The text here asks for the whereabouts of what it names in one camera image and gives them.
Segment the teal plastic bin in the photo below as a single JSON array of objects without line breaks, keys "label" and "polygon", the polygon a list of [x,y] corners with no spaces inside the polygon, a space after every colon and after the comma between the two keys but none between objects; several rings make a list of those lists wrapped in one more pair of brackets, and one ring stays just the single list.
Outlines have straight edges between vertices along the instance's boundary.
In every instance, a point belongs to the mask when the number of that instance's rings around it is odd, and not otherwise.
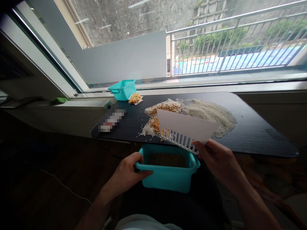
[{"label": "teal plastic bin", "polygon": [[[144,164],[136,163],[136,168],[142,170],[152,170],[153,174],[142,180],[144,187],[159,188],[182,193],[188,193],[191,186],[192,174],[200,167],[196,155],[176,146],[163,146],[143,144],[139,151],[144,157]],[[148,155],[151,153],[175,153],[181,154],[185,158],[187,168],[147,165]]]},{"label": "teal plastic bin", "polygon": [[137,92],[135,88],[135,80],[123,80],[108,88],[114,94],[116,100],[126,101]]}]

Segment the black tabletop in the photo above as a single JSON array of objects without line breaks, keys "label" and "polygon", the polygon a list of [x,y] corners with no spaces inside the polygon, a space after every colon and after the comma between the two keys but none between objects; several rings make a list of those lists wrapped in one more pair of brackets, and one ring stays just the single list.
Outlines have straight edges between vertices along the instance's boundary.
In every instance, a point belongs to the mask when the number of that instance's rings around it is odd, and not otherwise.
[{"label": "black tabletop", "polygon": [[174,145],[169,141],[161,142],[159,137],[139,136],[142,127],[148,122],[149,116],[144,110],[150,106],[166,101],[180,99],[199,99],[214,102],[228,109],[237,119],[235,128],[222,138],[213,138],[234,152],[260,154],[275,157],[296,157],[297,148],[289,140],[267,123],[256,111],[233,93],[195,93],[144,96],[138,105],[128,101],[117,101],[109,110],[126,109],[127,114],[120,124],[110,133],[100,133],[98,124],[92,129],[94,138],[118,141],[144,142],[162,145]]}]

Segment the white plastic comb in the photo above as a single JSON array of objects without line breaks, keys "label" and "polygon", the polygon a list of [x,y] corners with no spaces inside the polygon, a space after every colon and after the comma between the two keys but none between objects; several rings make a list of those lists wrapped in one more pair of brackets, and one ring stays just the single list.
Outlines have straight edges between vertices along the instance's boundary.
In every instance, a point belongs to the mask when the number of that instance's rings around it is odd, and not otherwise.
[{"label": "white plastic comb", "polygon": [[180,113],[157,109],[161,137],[198,155],[192,141],[206,144],[219,127],[219,123]]}]

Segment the metal railing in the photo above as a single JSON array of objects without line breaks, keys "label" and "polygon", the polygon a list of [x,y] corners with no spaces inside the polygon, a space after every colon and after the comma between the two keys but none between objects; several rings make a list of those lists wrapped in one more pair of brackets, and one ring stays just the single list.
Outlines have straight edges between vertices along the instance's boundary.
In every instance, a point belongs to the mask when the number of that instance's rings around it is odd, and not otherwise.
[{"label": "metal railing", "polygon": [[[307,0],[167,32],[171,75],[287,66],[307,43],[303,4]],[[277,17],[255,19],[265,13]]]}]

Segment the rice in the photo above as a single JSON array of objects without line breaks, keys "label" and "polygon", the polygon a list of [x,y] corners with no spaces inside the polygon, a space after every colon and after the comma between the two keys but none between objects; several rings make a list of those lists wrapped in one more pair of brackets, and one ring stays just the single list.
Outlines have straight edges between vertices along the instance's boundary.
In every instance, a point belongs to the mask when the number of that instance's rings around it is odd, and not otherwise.
[{"label": "rice", "polygon": [[221,138],[233,130],[237,123],[232,113],[224,107],[213,102],[205,102],[197,99],[179,100],[183,113],[188,116],[220,123],[213,137]]},{"label": "rice", "polygon": [[[146,108],[145,113],[146,114],[152,113],[154,108],[156,108],[161,104],[162,103],[159,103],[155,106]],[[212,102],[205,102],[197,99],[188,99],[188,100],[176,99],[176,101],[168,99],[167,101],[163,102],[163,104],[169,106],[172,105],[179,106],[180,110],[177,111],[178,113],[220,123],[220,126],[212,135],[213,137],[221,138],[225,136],[229,131],[233,130],[233,128],[235,127],[236,119],[231,114],[231,112],[228,111],[226,108]],[[159,133],[155,132],[154,128],[150,126],[149,121],[143,127],[142,133],[140,135],[144,136],[151,135],[152,137],[154,136],[160,137]]]}]

